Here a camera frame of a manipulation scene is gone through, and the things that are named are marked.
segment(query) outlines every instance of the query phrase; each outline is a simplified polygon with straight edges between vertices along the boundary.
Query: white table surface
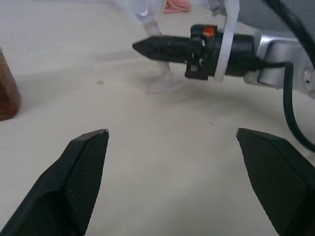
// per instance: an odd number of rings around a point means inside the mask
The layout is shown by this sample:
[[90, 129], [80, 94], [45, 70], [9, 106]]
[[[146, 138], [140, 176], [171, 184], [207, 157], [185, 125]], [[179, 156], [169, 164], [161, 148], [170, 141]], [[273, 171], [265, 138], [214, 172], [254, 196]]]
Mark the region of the white table surface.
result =
[[[195, 7], [158, 20], [163, 33], [189, 36], [194, 23], [218, 24], [210, 15]], [[187, 85], [148, 94], [157, 64], [131, 48], [145, 36], [106, 4], [1, 0], [0, 45], [23, 104], [0, 123], [0, 229], [71, 139], [107, 128], [88, 236], [277, 235], [235, 134], [245, 127], [285, 137], [313, 161], [288, 131], [282, 92], [232, 77], [188, 81], [183, 65], [171, 65]], [[311, 135], [314, 101], [295, 100]]]

